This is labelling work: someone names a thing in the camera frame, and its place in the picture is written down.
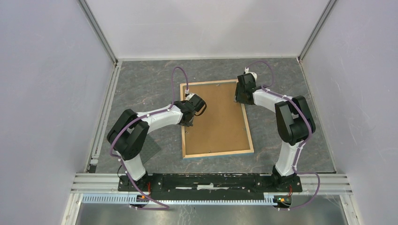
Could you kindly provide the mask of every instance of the purple cable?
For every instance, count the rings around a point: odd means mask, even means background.
[[[308,205],[309,203],[311,203],[311,202],[315,199],[316,195],[317,195],[318,192],[319,192],[319,188],[321,187],[321,178],[319,177],[318,173],[316,173],[316,172],[297,172],[297,170],[296,170],[296,168],[295,168],[295,167],[297,166],[297,161],[299,160],[299,155],[300,155],[300,153],[301,153],[302,147],[303,147],[303,146],[308,142],[308,140],[312,137],[312,129],[311,129],[311,126],[310,126],[310,124],[308,123],[306,117],[304,116],[303,112],[300,110],[300,108],[299,108],[290,98],[288,98],[288,97],[286,97],[286,96],[283,96],[283,95],[281,95],[281,94],[275,93],[275,92],[273,92],[273,91],[267,90],[267,89],[266,89],[265,87],[263,87],[263,86],[261,86],[261,89],[262,89],[263,91],[265,91],[265,92],[267,92],[267,93],[273,95],[273,96],[283,98],[283,99],[287,100],[288,102],[290,102],[291,105],[297,110],[297,112],[299,113],[299,115],[301,116],[301,118],[303,118],[304,123],[306,124],[307,129],[308,129],[308,137],[307,137],[302,143],[300,143],[300,144],[298,145],[298,148],[297,148],[297,151],[296,151],[296,155],[294,156],[292,168],[293,168],[293,171],[294,171],[296,174],[300,174],[300,175],[315,174],[316,178],[318,179],[318,186],[316,187],[316,190],[315,190],[314,195],[311,197],[310,200],[308,200],[308,202],[306,202],[306,203],[304,203],[304,204],[302,204],[302,205],[298,205],[298,206],[289,208],[289,209],[279,208],[279,209],[284,210],[284,211],[289,211],[289,210],[293,210],[293,209],[299,209],[299,208],[302,208],[302,207]]]
[[[187,76],[186,72],[185,72],[184,69],[182,69],[181,67],[174,67],[173,72],[171,72],[171,91],[172,91],[172,93],[173,93],[173,101],[171,102],[171,105],[170,105],[170,107],[169,107],[168,109],[171,109],[171,108],[173,107],[174,100],[175,100],[173,76],[174,76],[174,72],[176,71],[176,69],[180,69],[180,70],[184,73],[185,81],[186,81],[186,90],[188,90],[188,76]],[[158,114],[158,113],[164,113],[164,112],[167,112],[167,109],[162,109],[162,110],[159,110],[159,111],[151,112],[151,113],[149,113],[149,116],[152,116],[152,115],[155,115],[155,114]],[[138,186],[136,185],[136,183],[134,182],[134,180],[133,180],[131,174],[128,173],[127,168],[126,168],[126,165],[124,164],[124,162],[123,162],[123,160],[122,160],[122,157],[120,157],[120,156],[118,156],[118,155],[116,155],[116,154],[113,154],[113,148],[115,147],[116,142],[117,142],[117,140],[119,140],[120,136],[122,136],[122,134],[123,134],[131,125],[133,125],[136,121],[138,121],[138,120],[140,120],[140,119],[143,119],[143,118],[145,118],[145,117],[147,117],[147,116],[148,116],[148,115],[140,116],[140,117],[134,119],[133,121],[131,121],[130,123],[128,123],[125,127],[123,127],[123,129],[117,134],[117,136],[116,136],[115,139],[113,140],[113,142],[112,142],[112,144],[111,144],[111,148],[109,149],[109,154],[110,154],[110,156],[112,156],[112,157],[116,157],[116,158],[120,159],[120,162],[121,162],[121,164],[122,164],[124,170],[126,171],[127,176],[129,177],[129,179],[130,179],[131,183],[133,184],[134,188],[135,188],[140,194],[142,194],[143,196],[145,196],[148,200],[150,200],[150,201],[152,201],[152,202],[154,202],[154,203],[156,203],[156,204],[161,205],[161,206],[164,207],[164,208],[136,208],[137,210],[169,210],[170,207],[169,207],[168,205],[163,204],[163,203],[160,203],[160,202],[158,202],[157,200],[155,200],[155,199],[149,197],[148,195],[144,194],[144,192],[143,192],[141,189],[139,189]]]
[[[265,85],[265,84],[263,84],[262,86],[264,86],[264,87],[272,87],[272,85],[274,85],[274,81],[275,81],[275,73],[274,73],[274,70],[272,69],[272,67],[271,67],[271,65],[267,62],[267,61],[256,61],[256,62],[254,62],[254,63],[251,63],[250,65],[248,65],[246,68],[249,68],[251,65],[254,65],[254,64],[256,64],[256,63],[259,63],[259,62],[262,62],[262,63],[264,63],[265,65],[267,65],[267,67],[271,70],[271,75],[272,75],[272,82],[271,82],[271,84],[270,85]]]

